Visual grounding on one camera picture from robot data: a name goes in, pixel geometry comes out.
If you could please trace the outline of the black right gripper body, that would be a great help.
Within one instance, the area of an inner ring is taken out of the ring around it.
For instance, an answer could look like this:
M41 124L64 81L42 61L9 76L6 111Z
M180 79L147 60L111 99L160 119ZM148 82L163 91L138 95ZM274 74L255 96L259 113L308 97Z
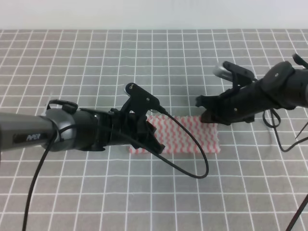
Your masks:
M232 123L252 123L255 121L254 115L240 115L234 103L234 97L239 94L240 89L228 89L224 93L218 95L219 101L215 107L204 107L206 111L211 111L216 117L217 124L231 125Z

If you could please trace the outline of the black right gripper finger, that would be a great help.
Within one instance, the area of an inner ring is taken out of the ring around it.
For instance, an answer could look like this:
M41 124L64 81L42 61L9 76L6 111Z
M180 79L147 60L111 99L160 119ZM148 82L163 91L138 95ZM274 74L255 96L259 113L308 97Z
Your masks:
M204 96L200 95L195 99L196 107L215 107L219 101L218 96Z

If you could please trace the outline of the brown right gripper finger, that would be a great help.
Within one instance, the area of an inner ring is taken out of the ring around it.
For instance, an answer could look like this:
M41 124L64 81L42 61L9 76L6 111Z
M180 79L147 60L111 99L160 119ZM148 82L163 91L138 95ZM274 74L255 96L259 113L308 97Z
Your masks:
M212 114L211 111L204 111L201 115L202 123L216 123L216 117Z

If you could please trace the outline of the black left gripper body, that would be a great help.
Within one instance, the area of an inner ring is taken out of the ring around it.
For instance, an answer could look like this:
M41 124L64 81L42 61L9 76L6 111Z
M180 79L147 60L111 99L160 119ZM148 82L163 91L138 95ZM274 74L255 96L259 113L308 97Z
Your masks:
M161 154L165 146L155 137L156 128L147 121L147 116L111 109L107 145L130 144L135 149L143 148L152 154Z

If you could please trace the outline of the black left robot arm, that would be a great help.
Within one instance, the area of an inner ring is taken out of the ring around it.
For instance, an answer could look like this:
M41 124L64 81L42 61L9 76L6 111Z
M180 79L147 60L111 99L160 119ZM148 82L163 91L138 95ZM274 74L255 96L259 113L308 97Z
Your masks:
M35 145L51 152L101 152L107 146L126 144L153 154L161 154L164 149L145 114L115 108L108 112L79 108L76 103L62 100L49 101L52 104L60 108L47 107L43 116L1 113L1 151Z

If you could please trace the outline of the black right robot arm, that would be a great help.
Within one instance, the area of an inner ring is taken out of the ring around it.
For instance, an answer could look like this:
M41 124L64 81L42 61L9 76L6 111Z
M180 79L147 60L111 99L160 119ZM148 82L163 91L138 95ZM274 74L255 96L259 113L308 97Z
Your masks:
M293 110L308 106L308 64L298 54L293 55L301 69L289 61L273 66L261 79L239 65L224 61L213 73L230 81L232 88L217 96L199 96L196 106L205 108L202 123L230 125L252 123L255 114L269 109Z

